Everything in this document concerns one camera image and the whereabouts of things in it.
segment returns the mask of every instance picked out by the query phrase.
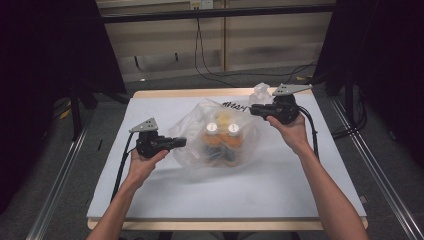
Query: white board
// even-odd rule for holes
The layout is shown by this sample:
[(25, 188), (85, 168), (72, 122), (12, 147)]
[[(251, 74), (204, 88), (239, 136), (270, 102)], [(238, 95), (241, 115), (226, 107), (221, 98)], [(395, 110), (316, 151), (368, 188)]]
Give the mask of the white board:
[[(366, 213), (312, 94), (295, 94), (312, 115), (318, 131), (321, 163), (361, 217)], [(248, 96), (208, 97), (217, 102)], [(100, 218), (109, 205), (122, 153), (132, 127), (154, 117), (159, 134), (189, 113), (203, 97), (133, 98), (100, 176), (88, 218)], [(258, 117), (261, 137), (249, 163), (234, 168), (182, 168), (172, 152), (158, 163), (134, 197), (131, 219), (272, 219), (316, 218), (318, 212), (298, 157), (269, 123)], [(308, 137), (311, 141), (309, 123)], [(135, 146), (133, 137), (130, 149)], [(128, 172), (129, 161), (122, 179)]]

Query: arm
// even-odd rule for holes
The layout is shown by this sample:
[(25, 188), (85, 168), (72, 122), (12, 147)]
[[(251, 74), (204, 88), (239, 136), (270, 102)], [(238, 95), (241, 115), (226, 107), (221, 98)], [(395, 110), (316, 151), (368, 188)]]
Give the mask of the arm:
[(305, 117), (300, 114), (289, 125), (282, 125), (272, 116), (268, 116), (267, 120), (299, 156), (322, 226), (330, 239), (368, 239), (355, 208), (319, 163), (310, 147), (306, 136)]
[(100, 222), (94, 227), (87, 239), (113, 239), (119, 238), (125, 216), (131, 205), (135, 192), (139, 189), (150, 173), (155, 169), (156, 163), (165, 158), (167, 150), (163, 150), (150, 159), (138, 155), (137, 150), (131, 151), (131, 163), (128, 175), (121, 184), (113, 201), (110, 203)]

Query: person's left hand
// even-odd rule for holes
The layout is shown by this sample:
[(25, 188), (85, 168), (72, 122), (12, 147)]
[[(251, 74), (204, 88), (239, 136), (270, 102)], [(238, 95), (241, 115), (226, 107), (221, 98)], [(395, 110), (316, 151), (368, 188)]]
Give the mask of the person's left hand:
[(152, 158), (140, 156), (136, 149), (131, 151), (131, 163), (127, 178), (125, 179), (132, 187), (140, 188), (144, 181), (150, 176), (150, 173), (155, 169), (156, 163), (165, 158), (169, 153), (168, 150), (158, 152)]

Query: forearm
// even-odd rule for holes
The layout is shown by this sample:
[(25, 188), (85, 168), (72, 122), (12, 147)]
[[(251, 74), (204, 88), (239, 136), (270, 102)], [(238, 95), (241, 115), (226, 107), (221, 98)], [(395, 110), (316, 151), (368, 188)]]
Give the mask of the forearm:
[(330, 239), (368, 239), (355, 208), (308, 146), (298, 153), (324, 230)]
[(136, 190), (124, 182), (87, 239), (118, 239)]

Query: hand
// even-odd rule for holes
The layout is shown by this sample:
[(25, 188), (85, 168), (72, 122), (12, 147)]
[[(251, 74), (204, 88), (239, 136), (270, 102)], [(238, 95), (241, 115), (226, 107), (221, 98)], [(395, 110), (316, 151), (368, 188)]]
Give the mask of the hand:
[(164, 159), (168, 153), (168, 150), (162, 150), (148, 159), (140, 156), (137, 150), (133, 149), (131, 151), (130, 169), (125, 182), (134, 188), (134, 190), (140, 188), (144, 181), (150, 176), (150, 173), (155, 169), (156, 163)]
[(273, 116), (268, 116), (266, 120), (280, 132), (284, 141), (297, 155), (302, 150), (310, 148), (306, 135), (305, 117), (302, 114), (299, 114), (294, 122), (288, 125), (281, 124)]

